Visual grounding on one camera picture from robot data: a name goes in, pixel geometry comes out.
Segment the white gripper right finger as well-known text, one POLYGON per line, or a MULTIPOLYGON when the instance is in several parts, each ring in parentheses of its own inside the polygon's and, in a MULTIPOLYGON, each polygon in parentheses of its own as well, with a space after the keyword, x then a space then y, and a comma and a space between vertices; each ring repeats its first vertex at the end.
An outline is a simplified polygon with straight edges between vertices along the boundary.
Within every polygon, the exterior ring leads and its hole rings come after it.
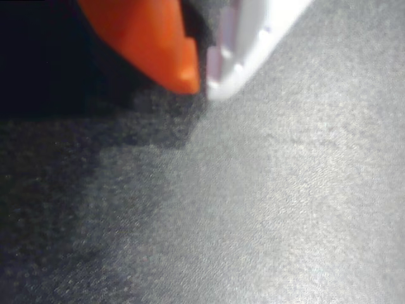
POLYGON ((225 101, 263 66, 312 0, 232 1, 222 9, 216 44, 207 50, 206 97, 225 101))

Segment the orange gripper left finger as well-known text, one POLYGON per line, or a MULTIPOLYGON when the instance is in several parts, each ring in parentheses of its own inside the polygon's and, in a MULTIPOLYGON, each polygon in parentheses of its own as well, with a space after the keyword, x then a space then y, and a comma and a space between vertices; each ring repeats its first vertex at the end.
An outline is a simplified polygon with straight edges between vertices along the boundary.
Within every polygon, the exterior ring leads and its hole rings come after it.
POLYGON ((200 89, 197 44, 185 33, 180 1, 81 0, 97 36, 165 89, 200 89))

